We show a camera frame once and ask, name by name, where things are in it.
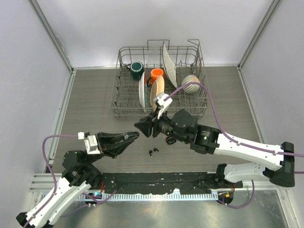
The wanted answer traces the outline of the black oblong charging case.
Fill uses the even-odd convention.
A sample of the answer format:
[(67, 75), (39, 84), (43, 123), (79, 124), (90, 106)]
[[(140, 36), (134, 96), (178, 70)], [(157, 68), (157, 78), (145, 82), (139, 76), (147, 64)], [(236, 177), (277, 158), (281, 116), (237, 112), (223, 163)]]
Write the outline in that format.
[(140, 134), (138, 132), (126, 132), (123, 133), (123, 140), (136, 140), (138, 139)]

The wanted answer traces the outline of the black square earbud case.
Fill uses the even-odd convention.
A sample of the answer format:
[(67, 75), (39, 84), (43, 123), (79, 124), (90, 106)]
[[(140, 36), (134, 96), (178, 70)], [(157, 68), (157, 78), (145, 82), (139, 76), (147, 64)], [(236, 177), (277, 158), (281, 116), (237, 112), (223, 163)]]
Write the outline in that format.
[(168, 137), (166, 137), (165, 141), (168, 145), (172, 145), (172, 144), (176, 143), (177, 140), (173, 137), (168, 136)]

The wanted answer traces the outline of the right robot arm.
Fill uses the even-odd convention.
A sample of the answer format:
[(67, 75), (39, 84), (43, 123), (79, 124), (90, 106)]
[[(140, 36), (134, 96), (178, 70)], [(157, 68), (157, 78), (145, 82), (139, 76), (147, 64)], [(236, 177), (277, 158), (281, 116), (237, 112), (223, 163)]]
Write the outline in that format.
[(248, 162), (241, 165), (220, 164), (214, 181), (224, 188), (239, 181), (266, 181), (281, 187), (295, 186), (294, 145), (283, 142), (270, 145), (235, 137), (218, 128), (198, 124), (195, 116), (184, 109), (172, 118), (157, 112), (139, 120), (134, 125), (146, 137), (160, 133), (171, 136), (200, 154), (237, 157)]

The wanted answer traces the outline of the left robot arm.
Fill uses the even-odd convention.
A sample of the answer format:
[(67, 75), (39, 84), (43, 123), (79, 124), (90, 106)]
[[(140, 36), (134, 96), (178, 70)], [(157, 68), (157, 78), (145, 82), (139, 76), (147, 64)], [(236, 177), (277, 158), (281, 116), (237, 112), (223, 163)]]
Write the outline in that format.
[(18, 223), (24, 228), (53, 227), (81, 194), (101, 187), (103, 175), (93, 165), (94, 162), (103, 157), (115, 159), (139, 136), (138, 132), (78, 132), (75, 137), (84, 141), (85, 149), (65, 153), (64, 171), (59, 179), (53, 179), (53, 189), (31, 211), (19, 213), (16, 217)]

